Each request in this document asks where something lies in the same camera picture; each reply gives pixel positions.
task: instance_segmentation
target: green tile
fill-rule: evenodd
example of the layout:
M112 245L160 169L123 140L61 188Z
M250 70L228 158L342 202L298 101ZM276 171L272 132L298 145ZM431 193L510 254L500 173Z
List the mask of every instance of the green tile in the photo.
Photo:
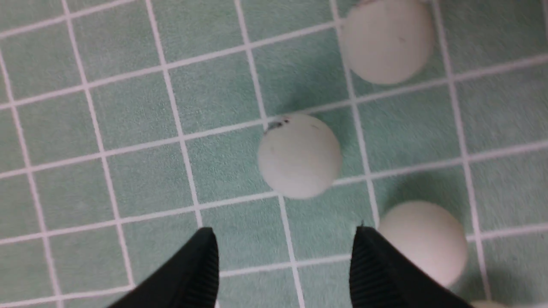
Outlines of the green tile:
M359 0L336 0L339 16L346 18L352 7L358 4Z
M0 105L8 102L8 94L6 93L4 74L0 74Z
M270 191L256 162L261 138L254 126L187 141L201 203Z
M242 0L242 10L251 41L333 20L326 0Z
M298 308L290 269L222 278L218 295L222 308Z
M448 210L473 233L468 191L461 166L391 176L373 181L381 218L394 206L413 200L435 203Z
M362 104L359 112L373 172L460 155L445 86Z
M10 109L0 110L0 173L25 167Z
M2 0L0 31L63 15L59 0Z
M456 72L548 50L541 0L444 0L441 10Z
M548 138L546 83L548 66L543 65L458 84L468 151Z
M115 227L53 236L50 245L64 294L128 284Z
M114 219L101 160L35 173L48 229L62 229Z
M430 10L430 13L432 16L432 22L433 22L433 11L432 11L431 5L429 5L429 10ZM361 96L361 95L387 91L390 89L395 89L398 87L417 84L421 82L427 82L437 78L445 78L445 76L446 76L446 73L445 73L445 67L443 65L443 56L441 53L441 49L440 49L439 42L437 40L437 34L436 34L436 41L435 41L434 51L432 56L430 57L426 65L423 67L423 69L420 72L418 72L416 75L411 77L410 79L395 85L381 85L381 84L373 84L373 83L367 82L363 80L360 76L352 73L352 83L354 85L354 92L356 93L356 95Z
M351 253L356 227L374 225L364 182L309 200L286 199L286 210L297 260Z
M348 99L333 29L263 46L253 54L269 116Z
M548 232L483 242L493 300L508 306L548 301Z
M3 302L53 296L41 239L0 246Z
M299 268L302 293L307 307L352 307L349 292L350 262Z
M221 270L289 261L277 198L202 211L217 234Z
M66 0L71 12L95 7L97 5L113 2L114 0Z
M358 137L350 107L314 113L322 120L339 140L342 153L340 178L363 174L362 154L359 151Z
M77 298L65 300L65 308L100 308L108 307L119 298L121 298L124 293L117 293L113 295L98 296L92 298Z
M0 48L15 99L81 83L64 22L3 39Z
M548 152L474 163L471 169L482 230L548 221Z
M450 287L450 290L467 302L486 300L476 243L468 244L468 263L463 274Z
M47 304L38 304L38 305L30 305L30 306L21 306L23 308L56 308L57 305L55 302L47 303Z
M120 216L192 205L179 143L109 157Z
M144 1L86 15L72 23L90 81L159 64Z
M245 53L170 71L184 133L260 118Z
M196 228L194 212L125 224L125 242L135 281L142 282L162 266Z
M84 93L23 105L18 110L33 164L98 152Z
M243 44L234 1L154 0L154 15L168 62Z
M26 175L0 180L0 238L40 232Z
M91 94L107 150L177 136L162 73L107 84Z

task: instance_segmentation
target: scuffed ping pong ball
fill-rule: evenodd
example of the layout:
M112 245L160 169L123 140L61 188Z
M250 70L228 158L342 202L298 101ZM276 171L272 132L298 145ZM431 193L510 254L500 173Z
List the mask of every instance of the scuffed ping pong ball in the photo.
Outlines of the scuffed ping pong ball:
M506 308L506 306L504 305L489 300L473 301L470 303L470 305L472 305L474 308Z
M395 84L428 62L435 31L420 0L362 0L345 20L342 43L356 74L368 82Z
M468 244L463 226L430 202L405 202L388 212L379 232L433 280L449 287L463 273Z
M289 115L271 125L258 153L259 170L276 192L294 199L320 195L339 176L339 142L322 121Z

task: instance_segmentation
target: ping pong ball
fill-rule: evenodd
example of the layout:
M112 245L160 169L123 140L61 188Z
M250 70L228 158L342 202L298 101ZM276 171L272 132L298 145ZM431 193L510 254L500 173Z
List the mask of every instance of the ping pong ball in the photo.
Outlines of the ping pong ball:
M463 226L444 208L425 201L398 205L379 224L379 232L430 278L449 287L468 260Z
M289 115L265 132L258 161L273 190L288 198L308 199L331 187L343 158L325 123L307 115Z
M504 305L489 300L473 301L470 303L470 305L472 305L474 308L506 308L506 306Z
M377 84L411 78L428 62L434 44L432 17L420 0L362 0L342 30L350 69Z

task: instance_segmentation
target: floor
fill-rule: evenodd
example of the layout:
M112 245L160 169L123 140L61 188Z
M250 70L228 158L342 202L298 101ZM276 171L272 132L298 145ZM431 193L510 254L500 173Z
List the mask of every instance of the floor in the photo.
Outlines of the floor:
M1 0L0 308L105 307L199 226L219 307L350 307L354 228L411 199L465 226L454 292L548 306L541 0L432 0L436 52L393 87L342 61L353 2ZM294 111L344 154L307 201L255 162Z

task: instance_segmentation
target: tile floor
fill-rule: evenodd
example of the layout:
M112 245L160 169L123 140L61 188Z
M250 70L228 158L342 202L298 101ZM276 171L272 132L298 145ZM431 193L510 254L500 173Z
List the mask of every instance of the tile floor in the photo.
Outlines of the tile floor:
M0 308L105 307L199 226L219 306L350 307L352 236L425 199L465 226L467 300L548 305L548 41L541 0L432 0L425 69L345 67L356 0L1 0ZM344 155L307 201L255 155L304 111Z

